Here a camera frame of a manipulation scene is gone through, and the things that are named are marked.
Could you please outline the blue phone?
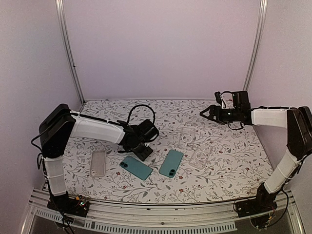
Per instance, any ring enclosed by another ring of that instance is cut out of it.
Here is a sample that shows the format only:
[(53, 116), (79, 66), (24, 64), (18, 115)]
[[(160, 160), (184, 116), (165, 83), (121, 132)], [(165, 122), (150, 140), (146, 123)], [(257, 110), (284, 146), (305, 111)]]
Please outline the blue phone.
[(159, 173), (163, 176), (173, 178), (179, 168), (182, 158), (182, 152), (170, 150), (159, 169)]

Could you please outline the clear phone case with ring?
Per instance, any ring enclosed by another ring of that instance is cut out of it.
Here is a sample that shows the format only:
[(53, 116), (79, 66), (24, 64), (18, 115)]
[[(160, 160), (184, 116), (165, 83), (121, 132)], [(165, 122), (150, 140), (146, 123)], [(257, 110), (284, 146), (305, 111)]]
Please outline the clear phone case with ring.
[(203, 170), (206, 167), (211, 154), (211, 147), (201, 147), (198, 145), (189, 159), (189, 165), (198, 170)]

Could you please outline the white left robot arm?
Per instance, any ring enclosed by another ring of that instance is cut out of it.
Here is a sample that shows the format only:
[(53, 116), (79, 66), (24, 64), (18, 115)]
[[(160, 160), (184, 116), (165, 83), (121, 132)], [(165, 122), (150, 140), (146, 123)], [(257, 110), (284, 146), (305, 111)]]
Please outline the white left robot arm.
[(132, 153), (144, 161), (153, 150), (149, 144), (159, 136), (156, 119), (138, 124), (111, 121), (73, 111), (67, 104), (57, 106), (39, 125), (39, 133), (30, 141), (39, 150), (53, 203), (63, 212), (73, 204), (67, 197), (63, 157), (75, 140), (100, 141), (119, 146), (122, 153)]

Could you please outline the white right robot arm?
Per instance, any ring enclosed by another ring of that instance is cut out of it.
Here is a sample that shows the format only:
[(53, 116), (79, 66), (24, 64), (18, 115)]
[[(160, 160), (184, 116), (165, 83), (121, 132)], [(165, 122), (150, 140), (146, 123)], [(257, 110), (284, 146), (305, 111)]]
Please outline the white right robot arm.
[(261, 213), (271, 204), (283, 186), (298, 173), (303, 162), (312, 154), (312, 111), (308, 106), (251, 107), (247, 91), (226, 91), (232, 96), (228, 107), (223, 92), (215, 92), (216, 104), (200, 112), (200, 116), (221, 125), (239, 123), (244, 126), (271, 127), (285, 131), (285, 149), (272, 174), (258, 188), (252, 202), (255, 212)]

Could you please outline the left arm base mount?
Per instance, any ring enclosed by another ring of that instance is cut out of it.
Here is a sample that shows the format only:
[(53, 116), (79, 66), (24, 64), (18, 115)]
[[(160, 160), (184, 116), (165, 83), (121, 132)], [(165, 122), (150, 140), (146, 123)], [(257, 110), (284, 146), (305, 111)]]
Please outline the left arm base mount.
[(69, 214), (80, 217), (86, 217), (89, 211), (89, 198), (82, 195), (70, 197), (66, 192), (63, 195), (53, 195), (49, 191), (50, 198), (47, 207), (58, 211), (60, 214)]

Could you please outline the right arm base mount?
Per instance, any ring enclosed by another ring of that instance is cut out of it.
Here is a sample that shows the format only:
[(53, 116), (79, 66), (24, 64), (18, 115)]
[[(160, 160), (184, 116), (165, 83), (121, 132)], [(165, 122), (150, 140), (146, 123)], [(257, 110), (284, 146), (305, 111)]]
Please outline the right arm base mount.
[(235, 202), (234, 210), (237, 212), (238, 217), (246, 217), (272, 211), (277, 208), (275, 199), (278, 193), (279, 191), (270, 194), (266, 190), (264, 183), (261, 183), (257, 189), (256, 197)]

